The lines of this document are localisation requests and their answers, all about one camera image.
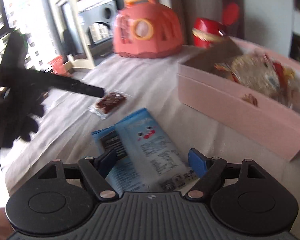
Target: red container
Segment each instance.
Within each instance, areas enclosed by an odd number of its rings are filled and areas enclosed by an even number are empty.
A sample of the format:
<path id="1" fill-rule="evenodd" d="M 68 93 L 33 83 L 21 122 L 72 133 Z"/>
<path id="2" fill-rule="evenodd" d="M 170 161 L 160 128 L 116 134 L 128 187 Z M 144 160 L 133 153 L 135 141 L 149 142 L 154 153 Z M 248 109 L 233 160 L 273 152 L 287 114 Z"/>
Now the red container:
<path id="1" fill-rule="evenodd" d="M 197 18 L 192 33 L 195 46 L 208 48 L 211 43 L 223 40 L 223 37 L 226 36 L 226 26 L 217 21 Z"/>
<path id="2" fill-rule="evenodd" d="M 53 67 L 54 74 L 61 75 L 61 76 L 69 76 L 69 73 L 66 71 L 65 67 L 63 66 L 63 58 L 61 55 L 55 57 L 52 61 L 49 61 L 48 64 Z"/>

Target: blue snack package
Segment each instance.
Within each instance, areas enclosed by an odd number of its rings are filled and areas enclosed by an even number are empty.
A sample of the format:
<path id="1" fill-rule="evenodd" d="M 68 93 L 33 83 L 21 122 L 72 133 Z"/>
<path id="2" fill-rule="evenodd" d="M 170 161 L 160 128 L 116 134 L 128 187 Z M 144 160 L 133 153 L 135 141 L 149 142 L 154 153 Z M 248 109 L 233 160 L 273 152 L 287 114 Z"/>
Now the blue snack package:
<path id="1" fill-rule="evenodd" d="M 145 108 L 92 136 L 100 153 L 112 147 L 117 150 L 117 163 L 106 180 L 120 195 L 179 190 L 197 178 Z"/>

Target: barcode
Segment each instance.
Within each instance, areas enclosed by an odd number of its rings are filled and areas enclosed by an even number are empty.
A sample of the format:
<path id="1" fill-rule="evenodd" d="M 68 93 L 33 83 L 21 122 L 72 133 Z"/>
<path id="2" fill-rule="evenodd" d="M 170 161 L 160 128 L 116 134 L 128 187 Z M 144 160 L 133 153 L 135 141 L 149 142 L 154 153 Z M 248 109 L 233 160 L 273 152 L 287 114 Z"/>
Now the barcode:
<path id="1" fill-rule="evenodd" d="M 274 80 L 273 77 L 268 77 L 268 80 L 275 89 L 279 90 L 280 85 Z"/>

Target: cartoon face print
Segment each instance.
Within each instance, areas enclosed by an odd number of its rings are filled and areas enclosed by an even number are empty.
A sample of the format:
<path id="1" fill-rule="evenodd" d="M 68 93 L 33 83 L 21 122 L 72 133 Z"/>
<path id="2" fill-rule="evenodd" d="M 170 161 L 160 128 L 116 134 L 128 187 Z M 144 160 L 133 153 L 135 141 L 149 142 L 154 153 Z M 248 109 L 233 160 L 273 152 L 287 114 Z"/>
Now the cartoon face print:
<path id="1" fill-rule="evenodd" d="M 146 126 L 145 132 L 138 132 L 138 141 L 141 141 L 142 139 L 149 139 L 152 135 L 155 134 L 155 127 L 152 127 L 151 125 Z"/>

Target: cable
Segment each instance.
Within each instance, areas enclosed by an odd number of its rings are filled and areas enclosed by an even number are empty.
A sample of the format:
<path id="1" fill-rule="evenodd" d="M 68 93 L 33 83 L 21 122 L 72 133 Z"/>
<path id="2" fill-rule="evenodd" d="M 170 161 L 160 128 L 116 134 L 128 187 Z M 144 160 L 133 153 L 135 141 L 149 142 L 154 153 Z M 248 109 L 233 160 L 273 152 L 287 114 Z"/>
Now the cable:
<path id="1" fill-rule="evenodd" d="M 1 147 L 0 147 L 0 150 L 1 150 Z M 1 169 L 1 172 L 2 172 L 2 167 L 1 167 L 1 160 L 0 160 L 0 169 Z"/>

